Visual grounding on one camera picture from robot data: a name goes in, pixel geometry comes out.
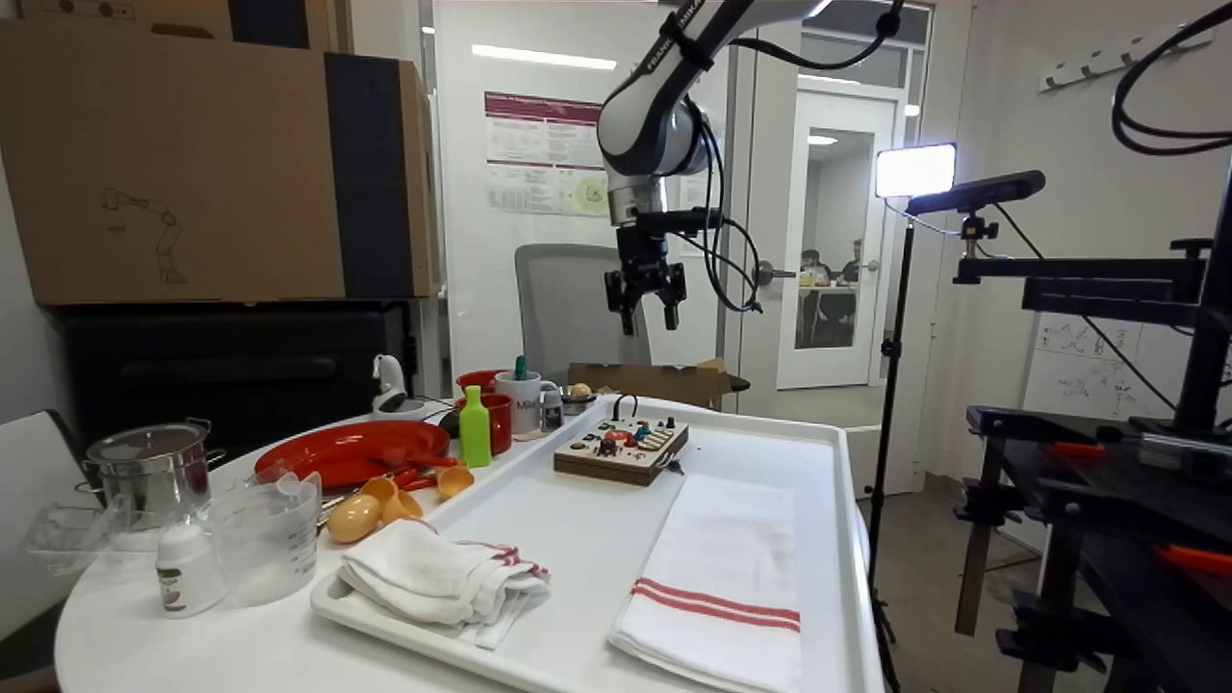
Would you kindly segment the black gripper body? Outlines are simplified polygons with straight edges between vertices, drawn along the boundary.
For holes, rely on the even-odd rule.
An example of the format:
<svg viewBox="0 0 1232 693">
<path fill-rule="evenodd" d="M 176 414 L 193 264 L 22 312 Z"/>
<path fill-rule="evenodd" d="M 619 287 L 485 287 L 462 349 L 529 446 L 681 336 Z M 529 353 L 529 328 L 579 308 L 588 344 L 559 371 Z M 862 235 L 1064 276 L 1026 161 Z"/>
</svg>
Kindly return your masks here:
<svg viewBox="0 0 1232 693">
<path fill-rule="evenodd" d="M 716 209 L 634 211 L 627 223 L 616 226 L 619 264 L 604 272 L 604 301 L 619 291 L 623 303 L 634 312 L 646 291 L 660 297 L 661 287 L 687 287 L 687 269 L 665 260 L 665 240 L 696 235 L 716 223 Z"/>
</svg>

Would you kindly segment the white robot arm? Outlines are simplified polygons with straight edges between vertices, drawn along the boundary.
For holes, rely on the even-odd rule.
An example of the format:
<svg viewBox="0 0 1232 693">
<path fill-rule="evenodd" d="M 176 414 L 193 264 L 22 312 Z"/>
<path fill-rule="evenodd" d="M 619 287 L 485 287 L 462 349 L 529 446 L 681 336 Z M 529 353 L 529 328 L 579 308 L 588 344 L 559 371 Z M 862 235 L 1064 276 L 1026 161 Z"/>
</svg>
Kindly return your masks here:
<svg viewBox="0 0 1232 693">
<path fill-rule="evenodd" d="M 604 272 L 604 301 L 634 332 L 643 297 L 660 297 L 678 328 L 687 269 L 665 258 L 665 235 L 722 226 L 722 209 L 661 209 L 661 182 L 716 159 L 709 114 L 688 97 L 716 55 L 764 23 L 813 19 L 832 0 L 687 0 L 674 7 L 641 64 L 604 97 L 597 147 L 609 169 L 609 220 L 619 264 Z"/>
</svg>

